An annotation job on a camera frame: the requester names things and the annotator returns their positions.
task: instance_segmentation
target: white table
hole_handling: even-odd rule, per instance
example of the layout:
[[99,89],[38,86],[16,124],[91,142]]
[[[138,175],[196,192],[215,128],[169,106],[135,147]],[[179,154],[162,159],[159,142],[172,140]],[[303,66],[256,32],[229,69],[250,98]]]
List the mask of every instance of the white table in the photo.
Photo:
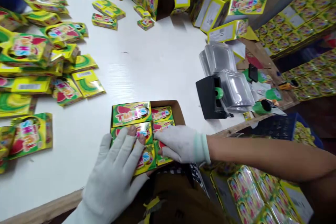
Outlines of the white table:
[[[140,16],[131,0],[111,0],[126,12],[118,31],[94,26],[96,0],[67,0],[72,21],[88,26],[89,38],[80,43],[91,54],[95,73],[106,94],[67,108],[51,97],[39,98],[36,113],[53,114],[54,146],[17,161],[0,176],[0,221],[82,188],[91,172],[102,136],[110,131],[113,104],[148,100],[177,100],[186,125],[214,134],[244,122],[234,118],[204,120],[195,82],[204,78],[199,53],[206,35],[194,28],[187,15],[167,17],[148,31],[137,26]],[[29,33],[40,34],[31,26]],[[1,120],[8,126],[10,120]]]

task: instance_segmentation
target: packing tape roll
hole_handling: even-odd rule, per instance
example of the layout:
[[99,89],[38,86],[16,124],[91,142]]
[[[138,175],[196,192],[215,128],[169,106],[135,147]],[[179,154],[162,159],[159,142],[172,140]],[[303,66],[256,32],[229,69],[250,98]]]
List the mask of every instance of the packing tape roll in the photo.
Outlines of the packing tape roll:
[[224,96],[224,91],[223,89],[219,88],[219,87],[215,87],[215,92],[216,94],[216,99],[222,99],[222,97]]

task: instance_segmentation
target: blue crate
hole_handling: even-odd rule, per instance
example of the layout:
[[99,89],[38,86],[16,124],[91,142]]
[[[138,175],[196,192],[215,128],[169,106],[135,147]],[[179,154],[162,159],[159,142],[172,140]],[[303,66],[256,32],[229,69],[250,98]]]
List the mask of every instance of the blue crate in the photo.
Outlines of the blue crate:
[[[306,128],[310,128],[299,113],[292,113],[288,116],[274,115],[259,122],[258,126],[252,129],[254,135],[268,135],[276,139],[285,139],[292,141],[296,122],[302,123]],[[310,129],[311,134],[315,137],[314,144],[320,149],[324,149],[322,141]]]

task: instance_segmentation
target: gloved hand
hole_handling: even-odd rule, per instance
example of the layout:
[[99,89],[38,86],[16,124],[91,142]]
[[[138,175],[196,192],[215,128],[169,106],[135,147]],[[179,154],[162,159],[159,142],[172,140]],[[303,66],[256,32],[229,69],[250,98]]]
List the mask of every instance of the gloved hand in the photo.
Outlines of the gloved hand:
[[112,147],[111,135],[106,134],[100,145],[96,164],[83,191],[83,200],[64,223],[110,224],[134,200],[148,180],[144,173],[131,183],[135,168],[144,149],[144,135],[136,141],[136,128],[123,128]]
[[163,156],[180,163],[199,163],[206,161],[210,164],[207,136],[199,134],[187,126],[171,126],[157,131],[154,138],[164,143]]

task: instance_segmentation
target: forearm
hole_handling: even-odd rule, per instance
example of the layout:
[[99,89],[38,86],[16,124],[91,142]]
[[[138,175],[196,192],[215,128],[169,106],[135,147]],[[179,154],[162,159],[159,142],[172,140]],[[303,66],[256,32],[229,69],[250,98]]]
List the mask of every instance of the forearm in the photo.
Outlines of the forearm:
[[211,160],[253,166],[293,182],[311,181],[336,170],[336,156],[286,140],[208,136]]

